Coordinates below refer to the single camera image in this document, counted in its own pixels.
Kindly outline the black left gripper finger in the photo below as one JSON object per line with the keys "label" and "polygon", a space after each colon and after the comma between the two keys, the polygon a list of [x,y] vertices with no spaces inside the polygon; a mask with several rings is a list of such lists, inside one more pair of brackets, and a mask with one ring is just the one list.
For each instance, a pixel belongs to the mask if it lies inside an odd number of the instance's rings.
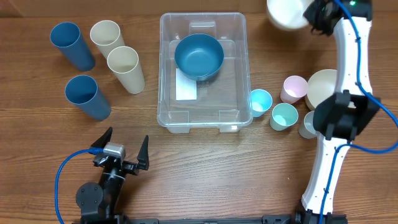
{"label": "black left gripper finger", "polygon": [[98,138],[90,147],[91,148],[104,148],[110,142],[113,133],[113,128],[109,127],[107,131]]}
{"label": "black left gripper finger", "polygon": [[141,149],[137,156],[138,161],[138,168],[141,170],[148,170],[149,169],[149,136],[146,135],[144,141],[142,143]]}

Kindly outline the cream bowl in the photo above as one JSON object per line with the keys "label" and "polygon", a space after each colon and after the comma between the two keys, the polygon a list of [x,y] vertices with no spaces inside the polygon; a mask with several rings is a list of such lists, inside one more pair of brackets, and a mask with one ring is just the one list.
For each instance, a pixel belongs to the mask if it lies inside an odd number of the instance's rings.
{"label": "cream bowl", "polygon": [[311,111],[314,111],[322,101],[333,94],[336,79],[337,71],[334,69],[320,70],[310,77],[305,102]]}
{"label": "cream bowl", "polygon": [[267,0],[267,13],[278,29],[298,30],[308,26],[303,14],[312,2],[313,0]]}

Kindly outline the pink small cup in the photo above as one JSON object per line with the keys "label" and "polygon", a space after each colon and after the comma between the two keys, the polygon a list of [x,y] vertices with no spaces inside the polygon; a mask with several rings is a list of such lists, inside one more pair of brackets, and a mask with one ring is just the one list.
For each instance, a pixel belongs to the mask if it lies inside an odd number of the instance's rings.
{"label": "pink small cup", "polygon": [[297,75],[285,79],[280,98],[284,103],[293,104],[308,93],[308,82]]}

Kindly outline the light blue small cup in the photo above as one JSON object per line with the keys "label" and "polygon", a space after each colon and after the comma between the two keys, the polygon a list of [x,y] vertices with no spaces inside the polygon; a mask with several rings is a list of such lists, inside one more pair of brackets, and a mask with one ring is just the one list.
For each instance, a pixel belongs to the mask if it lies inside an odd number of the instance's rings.
{"label": "light blue small cup", "polygon": [[263,89],[256,89],[251,92],[252,113],[255,118],[262,116],[272,106],[271,94]]}

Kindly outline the dark blue bowl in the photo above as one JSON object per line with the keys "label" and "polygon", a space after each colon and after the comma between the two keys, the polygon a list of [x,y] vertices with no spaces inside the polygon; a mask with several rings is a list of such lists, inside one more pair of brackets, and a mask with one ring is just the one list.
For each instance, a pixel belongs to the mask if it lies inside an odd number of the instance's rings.
{"label": "dark blue bowl", "polygon": [[177,44],[174,59],[187,78],[205,81],[219,72],[224,50],[220,42],[208,34],[191,34]]}

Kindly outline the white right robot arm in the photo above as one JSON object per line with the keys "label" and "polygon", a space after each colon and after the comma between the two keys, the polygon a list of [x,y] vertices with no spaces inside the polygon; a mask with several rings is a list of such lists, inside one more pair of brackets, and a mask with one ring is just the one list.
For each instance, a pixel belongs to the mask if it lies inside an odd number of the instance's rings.
{"label": "white right robot arm", "polygon": [[371,1],[314,0],[304,17],[327,36],[334,35],[338,68],[333,94],[315,108],[317,153],[310,181],[302,195],[296,223],[347,223],[333,215],[333,196],[351,143],[379,111],[380,98],[370,100],[373,89],[368,72],[368,39],[372,25]]}

